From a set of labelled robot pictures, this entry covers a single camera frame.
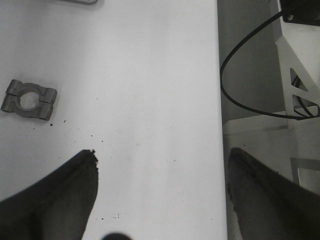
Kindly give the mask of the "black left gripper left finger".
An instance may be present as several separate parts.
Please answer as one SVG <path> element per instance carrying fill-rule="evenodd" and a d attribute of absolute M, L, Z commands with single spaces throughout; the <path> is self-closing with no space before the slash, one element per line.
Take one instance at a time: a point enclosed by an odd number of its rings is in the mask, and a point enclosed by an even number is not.
<path fill-rule="evenodd" d="M 98 194 L 98 160 L 82 150 L 30 187 L 0 202 L 2 240 L 80 240 Z"/>

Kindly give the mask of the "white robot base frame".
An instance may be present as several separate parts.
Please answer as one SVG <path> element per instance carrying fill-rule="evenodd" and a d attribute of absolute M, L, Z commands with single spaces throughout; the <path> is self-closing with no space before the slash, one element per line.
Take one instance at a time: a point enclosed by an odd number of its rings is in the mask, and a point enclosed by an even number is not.
<path fill-rule="evenodd" d="M 244 36 L 220 52 L 222 98 L 246 115 L 222 125 L 224 158 L 240 148 L 279 175 L 320 191 L 320 3 L 244 23 Z"/>

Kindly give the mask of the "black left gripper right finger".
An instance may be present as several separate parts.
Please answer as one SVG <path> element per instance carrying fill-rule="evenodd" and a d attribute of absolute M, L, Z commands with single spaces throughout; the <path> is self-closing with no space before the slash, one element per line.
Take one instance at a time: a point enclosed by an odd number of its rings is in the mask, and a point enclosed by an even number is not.
<path fill-rule="evenodd" d="M 227 190 L 244 240 L 318 240 L 320 197 L 241 148 L 232 148 Z"/>

